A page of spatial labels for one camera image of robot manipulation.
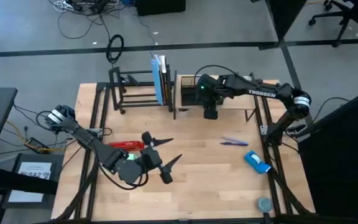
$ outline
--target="black box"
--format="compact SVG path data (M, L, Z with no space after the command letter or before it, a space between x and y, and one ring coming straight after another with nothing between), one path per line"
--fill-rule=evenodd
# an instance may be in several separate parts
M135 7L140 16L183 12L186 0L136 0Z

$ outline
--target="blue pen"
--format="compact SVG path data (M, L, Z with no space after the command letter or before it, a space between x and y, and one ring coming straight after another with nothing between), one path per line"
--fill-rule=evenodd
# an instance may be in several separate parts
M238 140L235 138L229 138L229 137L222 137L222 138L227 141L232 141L232 142L241 144L241 146L248 146L248 142L246 142L246 141L241 141L241 140Z
M225 146L248 146L248 144L234 143L234 142L221 142L221 144Z

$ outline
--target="blue book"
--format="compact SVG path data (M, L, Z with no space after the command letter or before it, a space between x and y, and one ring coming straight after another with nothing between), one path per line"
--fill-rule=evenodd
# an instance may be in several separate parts
M161 79L160 79L160 65L159 65L158 60L152 59L152 71L153 71L155 97L156 97L157 101L161 105L163 105Z

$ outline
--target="blue tape dispenser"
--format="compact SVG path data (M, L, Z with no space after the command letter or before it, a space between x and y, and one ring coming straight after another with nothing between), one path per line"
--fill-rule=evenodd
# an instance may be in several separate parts
M249 163L249 165L258 172L258 174L265 174L270 170L270 166L267 165L261 158L254 152L250 151L244 156L244 160Z

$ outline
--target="white label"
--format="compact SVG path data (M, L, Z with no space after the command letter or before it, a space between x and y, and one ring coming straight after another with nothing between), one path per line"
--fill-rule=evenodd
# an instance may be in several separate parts
M265 92L261 92L261 91L255 91L255 90L248 90L249 94L252 95L259 95L259 96L267 96L267 97L271 97L271 98L276 98L276 94L274 93L265 93Z
M17 173L49 180L51 166L49 162L22 162ZM43 196L40 193L12 190L8 202L42 202Z

